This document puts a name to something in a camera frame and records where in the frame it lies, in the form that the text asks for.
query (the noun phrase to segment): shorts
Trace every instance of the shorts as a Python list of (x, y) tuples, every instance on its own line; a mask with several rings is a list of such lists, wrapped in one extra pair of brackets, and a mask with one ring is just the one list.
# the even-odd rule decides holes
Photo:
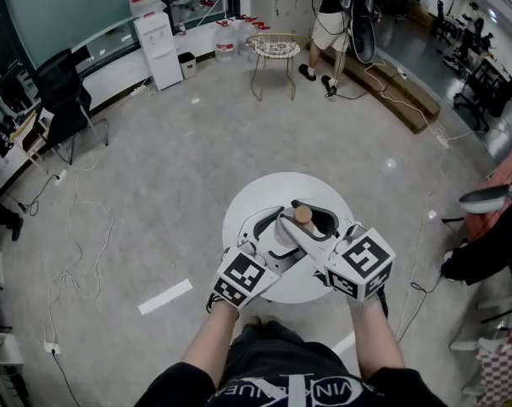
[(348, 24), (350, 18), (344, 12), (334, 14), (319, 13), (314, 22), (313, 42), (320, 50), (333, 47), (337, 51), (347, 51)]

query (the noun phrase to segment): concrete floor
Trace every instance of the concrete floor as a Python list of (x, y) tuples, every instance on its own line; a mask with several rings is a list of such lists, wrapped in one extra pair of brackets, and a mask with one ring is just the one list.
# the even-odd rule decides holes
[[(296, 67), (302, 61), (300, 57)], [(458, 198), (494, 167), (474, 135), (454, 141), (442, 160), (442, 145), (428, 130), (413, 135), (371, 95), (349, 102), (328, 100), (319, 82), (295, 73), (298, 93), (292, 102), (282, 64), (271, 65), (266, 73), (270, 87), (262, 103), (249, 89), (252, 64), (210, 60), (200, 64), (198, 76), (189, 81), (163, 92), (144, 92), (100, 114), (109, 119), (110, 144), (99, 152), (94, 170), (81, 172), (79, 190), (114, 216), (97, 269), (101, 293), (84, 299), (73, 288), (64, 288), (53, 306), (60, 359), (81, 405), (133, 405), (148, 384), (181, 357), (206, 315), (209, 284), (220, 264), (225, 212), (252, 180), (280, 171), (316, 176), (344, 196), (356, 220), (377, 228), (398, 255), (387, 284), (395, 329), (409, 290), (422, 219), (429, 209), (438, 216), (460, 215)], [(331, 71), (325, 64), (317, 69), (319, 75)], [(346, 79), (340, 91), (362, 92)], [(192, 104), (195, 98), (200, 101)], [(468, 131), (446, 104), (438, 122), (449, 137)], [(92, 144), (91, 132), (80, 142)], [(79, 256), (77, 248), (69, 246), (66, 215), (76, 168), (88, 168), (94, 157), (84, 165), (87, 155), (81, 149), (78, 153), (61, 186), (50, 186), (42, 194), (38, 214), (25, 217), (17, 243), (0, 228), (6, 283), (0, 307), (19, 340), (23, 376), (34, 405), (73, 405), (42, 341), (47, 289), (53, 276)], [(397, 167), (387, 168), (387, 159), (395, 159)], [(64, 168), (52, 155), (46, 164), (53, 173)], [(30, 201), (45, 181), (39, 170), (30, 168), (11, 192)], [(15, 208), (6, 198), (3, 202)], [(102, 209), (75, 205), (71, 234), (81, 244), (83, 257), (72, 273), (87, 295), (97, 290), (93, 264), (108, 227)], [(427, 220), (414, 280), (432, 287), (443, 251), (459, 237), (440, 222)], [(140, 314), (140, 304), (187, 278), (193, 290), (148, 315)], [(507, 288), (508, 272), (482, 284), (484, 294), (490, 295)], [(441, 282), (402, 342), (408, 366), (419, 370), (449, 405), (463, 402), (460, 389), (476, 362), (453, 354), (448, 344), (480, 291), (480, 286)], [(403, 327), (420, 300), (420, 293), (412, 291)], [(352, 331), (340, 293), (299, 305), (260, 301), (247, 308), (240, 323), (251, 313), (276, 315), (307, 340), (330, 347)], [(352, 360), (347, 362), (355, 367)]]
[[(451, 54), (455, 47), (438, 41), (410, 20), (400, 20), (395, 24), (389, 17), (384, 17), (376, 25), (375, 36), (382, 52), (414, 74), (446, 103), (454, 105), (454, 95), (461, 91), (465, 80), (446, 66), (442, 58)], [(476, 119), (468, 109), (456, 109), (456, 112), (471, 129), (475, 127)], [(486, 119), (491, 130), (478, 133), (477, 137), (500, 163), (512, 148), (512, 101), (507, 103), (501, 117), (493, 118), (486, 113)]]

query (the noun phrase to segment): wastebasket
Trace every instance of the wastebasket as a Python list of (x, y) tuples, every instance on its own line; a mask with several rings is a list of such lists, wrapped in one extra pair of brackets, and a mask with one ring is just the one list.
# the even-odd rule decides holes
[(182, 76), (185, 77), (185, 80), (192, 78), (198, 73), (196, 58), (192, 53), (179, 54), (179, 63), (181, 64)]

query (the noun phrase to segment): person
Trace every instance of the person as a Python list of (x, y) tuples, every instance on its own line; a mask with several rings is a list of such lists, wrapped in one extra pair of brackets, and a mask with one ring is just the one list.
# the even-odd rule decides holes
[(0, 225), (4, 225), (11, 230), (11, 239), (13, 241), (19, 239), (23, 223), (22, 217), (0, 204)]
[(324, 83), (328, 92), (333, 87), (337, 89), (336, 78), (342, 73), (346, 64), (344, 53), (348, 47), (348, 20), (348, 14), (342, 10), (341, 0), (323, 0), (314, 23), (309, 66), (306, 64), (299, 65), (299, 72), (307, 80), (315, 81), (316, 74), (314, 70), (318, 64), (320, 53), (328, 47), (333, 47), (336, 54), (334, 76), (324, 75), (322, 77), (322, 83)]
[(483, 52), (487, 53), (488, 51), (495, 49), (495, 47), (492, 47), (493, 37), (493, 33), (488, 33), (481, 39), (480, 47)]
[(352, 303), (350, 315), (361, 378), (332, 350), (304, 342), (278, 321), (252, 318), (230, 346), (237, 309), (214, 303), (181, 361), (154, 380), (136, 407), (445, 405), (405, 367), (376, 294)]
[(471, 12), (469, 15), (463, 14), (463, 18), (467, 20), (467, 27), (463, 34), (463, 41), (461, 47), (459, 47), (459, 54), (463, 60), (467, 59), (469, 55), (469, 48), (475, 39), (476, 34), (476, 23), (481, 18), (480, 12), (478, 11), (478, 5), (475, 2), (470, 4)]

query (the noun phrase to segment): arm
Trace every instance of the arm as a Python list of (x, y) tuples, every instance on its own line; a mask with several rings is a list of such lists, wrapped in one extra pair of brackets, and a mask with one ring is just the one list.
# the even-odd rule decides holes
[(216, 388), (224, 373), (236, 317), (233, 306), (224, 301), (215, 303), (181, 360), (207, 373)]
[(378, 300), (364, 307), (350, 308), (359, 370), (369, 380), (381, 368), (403, 369), (405, 363), (398, 341), (393, 335)]

